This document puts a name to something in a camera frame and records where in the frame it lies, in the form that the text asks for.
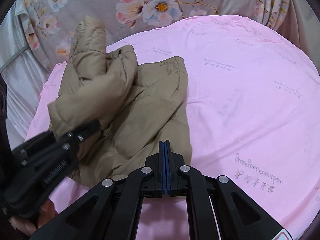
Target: pink sheet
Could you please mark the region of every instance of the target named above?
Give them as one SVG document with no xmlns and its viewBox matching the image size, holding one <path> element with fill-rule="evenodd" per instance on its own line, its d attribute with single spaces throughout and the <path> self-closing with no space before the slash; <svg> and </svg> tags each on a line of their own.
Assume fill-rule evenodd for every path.
<svg viewBox="0 0 320 240">
<path fill-rule="evenodd" d="M 320 208 L 320 77 L 310 59 L 240 16 L 188 18 L 107 51 L 125 44 L 134 46 L 139 64 L 185 59 L 191 165 L 207 176 L 229 176 L 299 237 Z M 57 65 L 44 86 L 29 137 L 48 128 L 46 105 L 57 96 L 64 67 Z M 61 212 L 85 191 L 66 179 L 51 199 Z M 188 239 L 185 202 L 145 200 L 136 239 Z"/>
</svg>

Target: silver screw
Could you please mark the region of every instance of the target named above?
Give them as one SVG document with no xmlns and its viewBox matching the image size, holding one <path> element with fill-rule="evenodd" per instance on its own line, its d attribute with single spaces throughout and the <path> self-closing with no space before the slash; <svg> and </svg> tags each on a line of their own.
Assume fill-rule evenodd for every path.
<svg viewBox="0 0 320 240">
<path fill-rule="evenodd" d="M 141 172 L 144 174 L 149 174 L 152 171 L 152 169 L 150 167 L 143 167 L 141 169 Z"/>
<path fill-rule="evenodd" d="M 62 146 L 63 149 L 65 150 L 68 150 L 70 148 L 70 144 L 68 143 L 65 143 L 63 146 Z"/>
<path fill-rule="evenodd" d="M 104 180 L 102 181 L 102 185 L 103 185 L 104 187 L 110 187 L 112 184 L 113 184 L 113 182 L 112 182 L 111 179 L 104 179 Z"/>
<path fill-rule="evenodd" d="M 227 176 L 222 175 L 219 177 L 219 181 L 221 183 L 227 183 L 229 181 L 229 178 Z"/>
<path fill-rule="evenodd" d="M 190 167 L 188 165 L 182 165 L 180 167 L 180 170 L 183 172 L 188 172 L 188 171 L 190 171 Z"/>
</svg>

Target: sticker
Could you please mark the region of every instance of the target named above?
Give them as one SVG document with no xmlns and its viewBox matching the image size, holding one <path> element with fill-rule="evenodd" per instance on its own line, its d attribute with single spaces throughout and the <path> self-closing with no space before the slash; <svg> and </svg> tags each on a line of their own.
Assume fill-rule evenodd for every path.
<svg viewBox="0 0 320 240">
<path fill-rule="evenodd" d="M 285 230 L 282 229 L 274 238 L 271 240 L 292 240 L 291 236 L 289 233 Z"/>
</svg>

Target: jacket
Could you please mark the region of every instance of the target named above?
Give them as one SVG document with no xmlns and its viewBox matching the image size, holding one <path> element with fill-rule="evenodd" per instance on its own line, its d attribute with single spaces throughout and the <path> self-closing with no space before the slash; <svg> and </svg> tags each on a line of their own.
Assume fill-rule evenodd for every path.
<svg viewBox="0 0 320 240">
<path fill-rule="evenodd" d="M 70 177 L 88 187 L 126 178 L 167 139 L 189 164 L 187 85 L 182 58 L 138 66 L 131 45 L 107 54 L 104 25 L 85 17 L 75 31 L 58 98 L 48 106 L 58 139 L 100 121 L 100 132 L 81 143 L 79 165 Z"/>
</svg>

